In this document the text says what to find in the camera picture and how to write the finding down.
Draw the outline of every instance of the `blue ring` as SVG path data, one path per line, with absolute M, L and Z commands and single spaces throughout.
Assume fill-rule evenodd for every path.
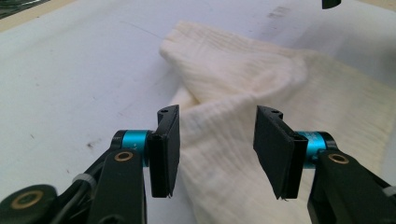
M 308 139 L 308 146 L 306 147 L 304 168 L 314 169 L 315 164 L 312 161 L 318 159 L 318 152 L 326 150 L 326 142 L 322 135 L 318 132 L 297 132 L 298 134 Z
M 139 152 L 143 167 L 148 167 L 145 157 L 146 136 L 149 130 L 128 130 L 122 138 L 122 146 Z

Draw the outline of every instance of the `table surface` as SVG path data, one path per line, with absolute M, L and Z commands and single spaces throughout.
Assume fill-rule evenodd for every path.
M 78 0 L 0 33 L 0 198 L 47 183 L 63 192 L 122 129 L 156 128 L 180 84 L 159 46 L 198 21 L 294 49 L 314 49 L 396 89 L 396 13 L 354 0 Z M 382 177 L 396 184 L 396 134 Z M 147 185 L 148 172 L 145 171 Z M 148 197 L 148 223 L 194 223 L 177 180 Z

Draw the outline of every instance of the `textured fabric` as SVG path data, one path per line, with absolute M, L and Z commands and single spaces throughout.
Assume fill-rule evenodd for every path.
M 295 131 L 326 131 L 374 173 L 396 114 L 396 92 L 310 50 L 284 49 L 180 22 L 161 55 L 183 84 L 180 170 L 198 223 L 309 223 L 313 170 L 299 199 L 277 201 L 252 148 L 257 105 Z

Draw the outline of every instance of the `white surface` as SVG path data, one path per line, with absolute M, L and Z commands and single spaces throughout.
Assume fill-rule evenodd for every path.
M 396 88 L 395 14 L 351 0 L 78 0 L 0 33 L 0 198 L 39 183 L 63 192 L 117 130 L 154 129 L 179 82 L 158 49 L 179 20 L 325 52 Z M 177 190 L 148 201 L 149 223 L 192 223 Z

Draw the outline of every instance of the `crumpled cloth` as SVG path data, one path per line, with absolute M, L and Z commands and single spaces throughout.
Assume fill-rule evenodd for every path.
M 299 198 L 277 200 L 253 150 L 257 105 L 284 113 L 294 131 L 330 133 L 346 154 L 378 174 L 395 122 L 396 91 L 312 50 L 285 49 L 181 21 L 161 55 L 180 75 L 179 171 L 197 222 L 310 223 Z

